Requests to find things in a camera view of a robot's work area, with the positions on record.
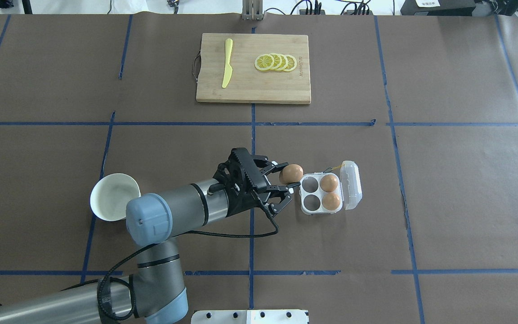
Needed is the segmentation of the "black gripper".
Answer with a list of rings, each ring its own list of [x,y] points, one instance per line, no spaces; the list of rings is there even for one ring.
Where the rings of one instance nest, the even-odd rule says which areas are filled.
[[[265,155],[251,154],[246,148],[233,148],[213,176],[228,197],[228,216],[252,208],[260,208],[271,218],[277,216],[292,202],[293,191],[300,183],[268,185],[266,176],[287,166],[288,162],[277,163]]]

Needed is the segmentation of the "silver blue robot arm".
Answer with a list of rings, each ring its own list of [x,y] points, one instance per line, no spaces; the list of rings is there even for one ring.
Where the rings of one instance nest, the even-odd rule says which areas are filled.
[[[275,216],[292,201],[300,177],[292,166],[234,148],[210,179],[117,200],[138,249],[103,277],[47,297],[3,306],[0,324],[117,324],[143,317],[174,324],[188,307],[177,236],[203,234],[201,227],[254,208],[275,228]]]

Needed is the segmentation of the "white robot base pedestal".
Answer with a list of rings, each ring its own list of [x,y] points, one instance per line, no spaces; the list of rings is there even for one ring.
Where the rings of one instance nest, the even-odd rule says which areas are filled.
[[[192,324],[309,324],[307,310],[201,310],[191,317]]]

